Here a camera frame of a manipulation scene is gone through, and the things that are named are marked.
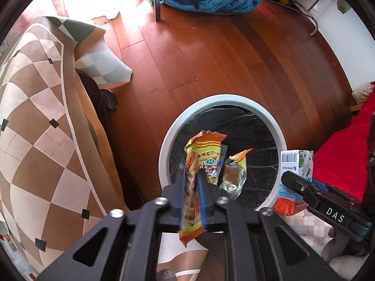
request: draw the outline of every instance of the white wall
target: white wall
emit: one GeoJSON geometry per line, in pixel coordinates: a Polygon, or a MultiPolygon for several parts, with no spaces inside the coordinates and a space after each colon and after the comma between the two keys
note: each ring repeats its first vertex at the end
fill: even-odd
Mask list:
{"type": "MultiPolygon", "coordinates": [[[[309,8],[315,0],[297,0],[309,8]]],[[[375,41],[351,8],[342,14],[336,0],[320,0],[319,9],[310,13],[318,21],[319,31],[336,54],[349,83],[356,91],[375,80],[375,41]]]]}

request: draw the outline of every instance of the torn snack wrapper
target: torn snack wrapper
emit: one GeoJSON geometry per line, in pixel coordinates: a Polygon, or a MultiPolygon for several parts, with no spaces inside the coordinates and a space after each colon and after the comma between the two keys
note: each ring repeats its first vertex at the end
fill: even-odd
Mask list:
{"type": "Polygon", "coordinates": [[[218,132],[201,131],[192,137],[184,148],[186,152],[184,204],[179,234],[180,241],[185,246],[204,231],[198,202],[198,170],[204,169],[207,181],[217,185],[221,142],[225,138],[226,135],[218,132]]]}
{"type": "Polygon", "coordinates": [[[225,190],[231,200],[238,198],[246,181],[246,154],[252,149],[247,149],[230,156],[225,161],[223,181],[220,189],[225,190]]]}

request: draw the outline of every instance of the cardboard box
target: cardboard box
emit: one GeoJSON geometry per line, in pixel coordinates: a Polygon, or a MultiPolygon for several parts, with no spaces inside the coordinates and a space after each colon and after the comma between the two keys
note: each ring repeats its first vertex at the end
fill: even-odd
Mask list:
{"type": "MultiPolygon", "coordinates": [[[[281,175],[291,171],[312,182],[313,155],[313,151],[307,150],[281,151],[281,175]]],[[[294,215],[306,208],[307,204],[302,196],[283,185],[280,180],[275,210],[282,215],[294,215]]]]}

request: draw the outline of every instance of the red fabric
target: red fabric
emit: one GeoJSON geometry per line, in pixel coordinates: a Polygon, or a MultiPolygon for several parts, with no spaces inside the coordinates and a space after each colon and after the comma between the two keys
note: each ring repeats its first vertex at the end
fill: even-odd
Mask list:
{"type": "Polygon", "coordinates": [[[313,177],[359,200],[367,181],[367,136],[373,111],[375,92],[352,117],[349,127],[334,133],[314,155],[313,177]]]}

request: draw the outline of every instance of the silver screw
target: silver screw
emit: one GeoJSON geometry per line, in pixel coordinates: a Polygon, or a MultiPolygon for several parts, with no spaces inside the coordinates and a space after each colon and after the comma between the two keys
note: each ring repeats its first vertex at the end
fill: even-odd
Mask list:
{"type": "Polygon", "coordinates": [[[219,196],[216,201],[221,205],[229,203],[229,199],[226,196],[219,196]]]}
{"type": "Polygon", "coordinates": [[[124,215],[124,212],[121,209],[113,209],[109,212],[109,215],[113,218],[120,218],[124,215]]]}
{"type": "Polygon", "coordinates": [[[165,205],[168,203],[168,199],[166,197],[157,197],[154,199],[154,203],[157,205],[165,205]]]}
{"type": "Polygon", "coordinates": [[[273,210],[271,208],[268,208],[268,207],[263,207],[263,208],[261,208],[260,213],[262,215],[265,215],[265,216],[269,217],[270,215],[273,214],[273,210]]]}

